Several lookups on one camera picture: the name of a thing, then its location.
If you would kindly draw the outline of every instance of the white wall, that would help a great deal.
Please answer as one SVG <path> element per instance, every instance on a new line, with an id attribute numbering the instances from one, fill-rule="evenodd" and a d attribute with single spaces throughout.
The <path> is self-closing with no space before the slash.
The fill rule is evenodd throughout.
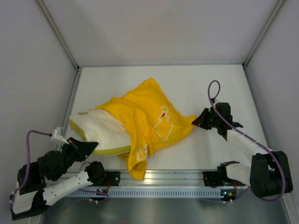
<path id="1" fill-rule="evenodd" d="M 299 1 L 288 0 L 248 66 L 262 120 L 275 150 L 287 153 L 299 196 Z"/>
<path id="2" fill-rule="evenodd" d="M 33 0 L 1 1 L 0 30 L 0 223 L 8 224 L 26 132 L 52 132 L 61 123 L 75 70 Z M 44 136 L 30 143 L 33 161 L 53 147 Z"/>
<path id="3" fill-rule="evenodd" d="M 45 0 L 80 65 L 242 63 L 278 0 Z"/>

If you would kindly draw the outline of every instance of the white pillow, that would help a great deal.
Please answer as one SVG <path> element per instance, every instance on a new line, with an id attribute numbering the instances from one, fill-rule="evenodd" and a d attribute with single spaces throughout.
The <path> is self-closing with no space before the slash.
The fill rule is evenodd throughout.
<path id="1" fill-rule="evenodd" d="M 104 110 L 79 112 L 69 117 L 71 128 L 84 141 L 96 141 L 97 155 L 116 155 L 130 151 L 131 139 L 123 124 Z"/>

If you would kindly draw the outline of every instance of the white table surface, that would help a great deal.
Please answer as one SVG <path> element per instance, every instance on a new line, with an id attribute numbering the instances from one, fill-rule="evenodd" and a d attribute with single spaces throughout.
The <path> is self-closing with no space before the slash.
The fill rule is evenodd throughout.
<path id="1" fill-rule="evenodd" d="M 187 65 L 83 68 L 72 113 L 87 111 L 121 97 L 149 77 L 161 86 L 167 98 L 182 115 L 199 116 L 210 107 L 207 98 L 209 83 L 221 83 L 218 100 L 232 107 L 233 120 L 244 125 L 246 133 L 261 143 L 264 134 L 241 65 Z M 212 88 L 212 96 L 217 85 Z M 80 139 L 69 127 L 67 137 Z M 222 162 L 243 161 L 246 158 L 236 147 L 217 134 L 195 127 L 191 135 L 180 143 L 161 150 L 147 160 L 147 169 L 216 169 Z M 105 169 L 126 169 L 117 156 L 91 155 L 86 161 L 100 161 Z M 79 168 L 75 163 L 72 168 Z"/>

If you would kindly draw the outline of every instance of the yellow shirt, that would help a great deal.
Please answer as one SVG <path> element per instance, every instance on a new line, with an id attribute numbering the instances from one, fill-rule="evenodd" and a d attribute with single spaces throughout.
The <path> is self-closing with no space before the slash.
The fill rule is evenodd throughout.
<path id="1" fill-rule="evenodd" d="M 124 124 L 131 137 L 130 153 L 120 157 L 128 161 L 132 178 L 143 180 L 148 155 L 187 137 L 197 116 L 184 117 L 173 107 L 159 84 L 149 78 L 121 98 L 112 98 L 96 110 L 111 113 Z"/>

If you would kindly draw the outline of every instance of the white graphic print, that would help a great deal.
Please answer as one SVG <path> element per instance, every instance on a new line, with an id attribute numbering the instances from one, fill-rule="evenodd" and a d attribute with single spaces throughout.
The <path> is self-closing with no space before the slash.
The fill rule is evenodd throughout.
<path id="1" fill-rule="evenodd" d="M 145 144 L 144 148 L 138 151 L 137 158 L 136 158 L 137 161 L 144 160 L 148 157 L 147 147 L 148 147 L 148 145 Z"/>
<path id="2" fill-rule="evenodd" d="M 167 115 L 167 113 L 168 113 L 168 111 L 169 111 L 168 107 L 167 107 L 167 106 L 161 106 L 161 111 L 162 111 L 162 113 L 161 113 L 161 115 L 160 115 L 159 118 L 158 118 L 158 123 L 154 126 L 154 130 L 155 130 L 155 132 L 157 133 L 157 135 L 158 135 L 163 141 L 166 141 L 166 140 L 168 139 L 168 137 L 169 137 L 171 131 L 172 131 L 173 123 L 169 121 L 169 118 L 170 118 L 170 117 Z M 164 120 L 165 122 L 171 124 L 171 126 L 170 126 L 170 128 L 169 128 L 169 131 L 168 131 L 168 134 L 167 134 L 167 136 L 166 136 L 165 138 L 162 138 L 162 137 L 161 137 L 161 134 L 160 134 L 159 131 L 157 130 L 157 127 L 159 126 L 159 124 L 160 124 L 163 120 Z"/>

